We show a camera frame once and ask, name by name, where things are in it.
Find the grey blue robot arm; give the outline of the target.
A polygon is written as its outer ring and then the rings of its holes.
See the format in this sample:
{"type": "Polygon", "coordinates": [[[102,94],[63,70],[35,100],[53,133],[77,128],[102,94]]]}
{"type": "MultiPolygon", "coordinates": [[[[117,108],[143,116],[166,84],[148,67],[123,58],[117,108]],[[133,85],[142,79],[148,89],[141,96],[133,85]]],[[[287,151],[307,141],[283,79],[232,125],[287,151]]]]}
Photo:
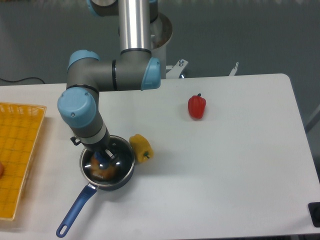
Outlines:
{"type": "Polygon", "coordinates": [[[152,56],[151,25],[158,18],[155,0],[89,0],[97,16],[119,17],[120,58],[101,61],[92,51],[78,50],[69,59],[66,89],[57,101],[58,111],[73,131],[74,145],[83,144],[106,160],[115,157],[110,134],[99,112],[99,94],[109,91],[157,89],[161,62],[152,56]]]}

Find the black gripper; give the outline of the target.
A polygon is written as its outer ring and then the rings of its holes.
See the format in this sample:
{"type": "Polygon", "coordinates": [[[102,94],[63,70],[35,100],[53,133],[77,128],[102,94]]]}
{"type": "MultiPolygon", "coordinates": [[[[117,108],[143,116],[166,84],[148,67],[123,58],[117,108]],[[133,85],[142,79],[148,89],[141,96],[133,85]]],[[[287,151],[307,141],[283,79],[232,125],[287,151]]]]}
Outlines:
{"type": "Polygon", "coordinates": [[[105,152],[110,163],[117,163],[118,156],[107,149],[110,138],[110,134],[107,130],[101,130],[99,133],[92,137],[83,138],[75,135],[72,136],[70,140],[75,146],[82,144],[87,150],[91,152],[105,152]]]}

